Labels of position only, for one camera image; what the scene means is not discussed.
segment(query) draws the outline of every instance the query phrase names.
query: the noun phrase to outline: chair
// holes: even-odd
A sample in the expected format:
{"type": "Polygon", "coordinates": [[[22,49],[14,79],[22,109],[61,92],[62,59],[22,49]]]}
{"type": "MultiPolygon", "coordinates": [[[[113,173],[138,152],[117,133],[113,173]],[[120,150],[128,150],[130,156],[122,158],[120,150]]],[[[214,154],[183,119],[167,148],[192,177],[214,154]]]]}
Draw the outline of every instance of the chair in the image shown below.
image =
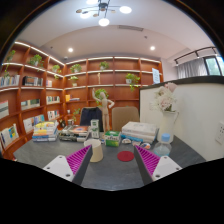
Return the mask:
{"type": "Polygon", "coordinates": [[[100,132],[103,132],[102,111],[98,107],[83,107],[80,115],[80,126],[91,126],[91,120],[99,120],[100,132]]]}
{"type": "Polygon", "coordinates": [[[129,121],[140,122],[139,112],[136,107],[112,108],[112,130],[121,131],[129,121]]]}

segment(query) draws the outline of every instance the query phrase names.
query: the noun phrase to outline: gray table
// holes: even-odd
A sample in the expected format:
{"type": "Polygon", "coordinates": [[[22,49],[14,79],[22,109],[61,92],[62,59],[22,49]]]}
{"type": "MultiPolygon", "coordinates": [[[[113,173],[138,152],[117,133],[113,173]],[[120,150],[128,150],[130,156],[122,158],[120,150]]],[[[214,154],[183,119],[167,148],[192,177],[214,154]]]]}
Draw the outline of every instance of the gray table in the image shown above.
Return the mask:
{"type": "MultiPolygon", "coordinates": [[[[150,150],[153,150],[155,143],[152,144],[150,150]]],[[[174,136],[171,145],[170,158],[182,168],[206,162],[202,156],[176,136],[174,136]]],[[[67,156],[83,147],[83,143],[60,141],[59,138],[55,142],[33,142],[31,140],[14,152],[14,156],[18,162],[42,169],[56,156],[67,156]]],[[[131,144],[121,143],[119,147],[108,147],[102,144],[102,149],[103,159],[96,163],[89,163],[81,184],[82,187],[100,190],[125,190],[144,186],[135,158],[129,162],[122,162],[117,158],[117,154],[121,151],[134,152],[134,147],[131,144]]]]}

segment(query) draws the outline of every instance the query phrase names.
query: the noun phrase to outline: wooden bookshelf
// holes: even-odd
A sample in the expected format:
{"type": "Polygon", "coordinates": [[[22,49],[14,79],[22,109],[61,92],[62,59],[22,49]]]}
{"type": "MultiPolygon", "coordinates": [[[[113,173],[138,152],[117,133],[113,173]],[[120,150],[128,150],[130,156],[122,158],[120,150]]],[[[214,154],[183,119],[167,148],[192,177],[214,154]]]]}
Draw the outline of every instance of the wooden bookshelf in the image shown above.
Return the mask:
{"type": "MultiPolygon", "coordinates": [[[[16,53],[9,63],[8,72],[10,75],[20,75],[18,86],[8,86],[0,88],[1,102],[9,101],[9,115],[0,119],[0,131],[6,127],[17,125],[19,138],[3,149],[5,159],[13,159],[13,152],[32,139],[33,131],[26,133],[23,120],[29,117],[43,114],[45,120],[48,120],[47,111],[59,110],[60,116],[57,120],[64,119],[66,122],[71,119],[75,109],[83,107],[99,106],[92,98],[92,89],[105,89],[109,94],[109,99],[115,102],[114,107],[135,106],[139,108],[139,90],[143,85],[152,85],[152,68],[160,72],[160,81],[163,82],[162,63],[145,58],[136,57],[96,57],[84,58],[74,62],[62,63],[56,58],[51,57],[39,49],[26,43],[17,42],[11,50],[16,53]],[[37,68],[28,64],[28,61],[35,54],[42,56],[43,67],[37,68]],[[109,68],[101,71],[100,62],[107,61],[109,68]],[[55,79],[55,72],[52,71],[54,65],[59,65],[61,73],[57,74],[59,79],[55,79]],[[74,64],[80,64],[82,70],[78,73],[72,73],[70,68],[74,64]],[[139,87],[132,92],[130,86],[126,84],[125,76],[127,73],[133,73],[140,77],[139,87]],[[69,80],[72,75],[77,75],[77,86],[73,87],[69,80]],[[22,85],[24,76],[43,78],[42,86],[22,85]],[[46,86],[46,81],[52,81],[52,87],[46,86]],[[65,95],[72,95],[72,98],[80,98],[79,101],[66,102],[65,95]],[[60,102],[47,104],[46,96],[59,96],[60,102]],[[21,102],[30,99],[40,99],[40,106],[21,110],[21,102]]],[[[7,64],[4,61],[1,67],[0,76],[4,76],[4,70],[7,64]]],[[[110,126],[112,127],[112,108],[109,109],[110,126]]],[[[76,124],[80,122],[80,115],[77,115],[76,124]]]]}

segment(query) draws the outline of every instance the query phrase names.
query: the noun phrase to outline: ceiling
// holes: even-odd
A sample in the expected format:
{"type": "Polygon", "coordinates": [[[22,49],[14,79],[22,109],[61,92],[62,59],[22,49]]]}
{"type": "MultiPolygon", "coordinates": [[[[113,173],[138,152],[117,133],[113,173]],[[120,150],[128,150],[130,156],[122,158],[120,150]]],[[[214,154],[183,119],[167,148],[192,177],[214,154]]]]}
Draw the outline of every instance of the ceiling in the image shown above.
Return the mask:
{"type": "Polygon", "coordinates": [[[106,18],[110,24],[101,27],[98,21],[105,12],[87,19],[76,13],[92,6],[86,0],[59,2],[33,20],[17,41],[36,46],[64,63],[98,56],[163,58],[172,62],[184,53],[214,46],[193,20],[162,0],[110,0],[109,4],[123,5],[131,7],[132,12],[123,14],[118,7],[111,8],[116,13],[108,11],[106,18]],[[140,27],[143,31],[119,29],[119,25],[140,27]]]}

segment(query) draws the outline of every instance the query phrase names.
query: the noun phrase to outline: ceiling light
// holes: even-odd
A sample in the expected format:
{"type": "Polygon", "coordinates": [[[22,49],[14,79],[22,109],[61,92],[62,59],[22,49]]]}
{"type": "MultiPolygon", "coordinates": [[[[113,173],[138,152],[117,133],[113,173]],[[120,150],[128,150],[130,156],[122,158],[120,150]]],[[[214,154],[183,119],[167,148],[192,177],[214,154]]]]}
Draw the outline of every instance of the ceiling light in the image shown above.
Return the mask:
{"type": "Polygon", "coordinates": [[[93,5],[93,4],[97,4],[98,3],[98,0],[87,0],[86,1],[86,4],[88,5],[93,5]]]}
{"type": "Polygon", "coordinates": [[[83,13],[80,15],[80,17],[81,17],[82,19],[87,19],[87,18],[90,17],[90,13],[89,13],[88,11],[85,11],[85,12],[83,12],[83,13]]]}
{"type": "Polygon", "coordinates": [[[87,0],[87,4],[92,5],[92,4],[97,4],[96,6],[91,6],[87,8],[82,8],[82,9],[77,9],[76,13],[81,13],[80,17],[83,19],[86,19],[90,17],[90,12],[95,11],[96,13],[93,14],[93,17],[98,17],[100,12],[103,13],[105,12],[104,18],[99,21],[100,26],[107,26],[109,24],[109,20],[106,19],[107,11],[110,11],[111,13],[116,13],[114,9],[111,9],[113,7],[119,7],[120,11],[122,13],[130,13],[132,9],[128,6],[109,6],[110,1],[108,3],[101,2],[101,0],[87,0]]]}
{"type": "Polygon", "coordinates": [[[110,23],[110,21],[106,18],[100,19],[99,24],[100,26],[107,26],[110,23]]]}
{"type": "Polygon", "coordinates": [[[130,7],[128,7],[128,6],[121,6],[121,7],[120,7],[120,11],[121,11],[122,13],[127,14],[127,13],[130,13],[130,12],[132,11],[132,9],[131,9],[130,7]]]}

